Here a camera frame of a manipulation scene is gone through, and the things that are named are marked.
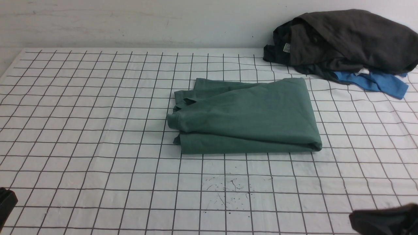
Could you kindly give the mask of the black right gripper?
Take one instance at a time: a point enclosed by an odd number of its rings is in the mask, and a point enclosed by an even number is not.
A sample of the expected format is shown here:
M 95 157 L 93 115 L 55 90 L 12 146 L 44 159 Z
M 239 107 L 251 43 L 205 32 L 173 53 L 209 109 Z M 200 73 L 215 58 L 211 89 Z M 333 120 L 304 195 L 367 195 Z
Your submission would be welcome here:
M 354 210 L 351 227 L 361 235 L 416 235 L 418 206 L 415 203 L 378 210 Z

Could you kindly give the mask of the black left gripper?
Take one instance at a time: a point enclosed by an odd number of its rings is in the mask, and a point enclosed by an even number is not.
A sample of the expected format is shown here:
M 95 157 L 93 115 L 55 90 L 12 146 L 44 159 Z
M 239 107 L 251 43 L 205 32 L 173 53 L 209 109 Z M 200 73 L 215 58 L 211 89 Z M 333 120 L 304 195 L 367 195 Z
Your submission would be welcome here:
M 0 227 L 4 227 L 17 202 L 18 199 L 14 191 L 4 187 L 0 188 Z

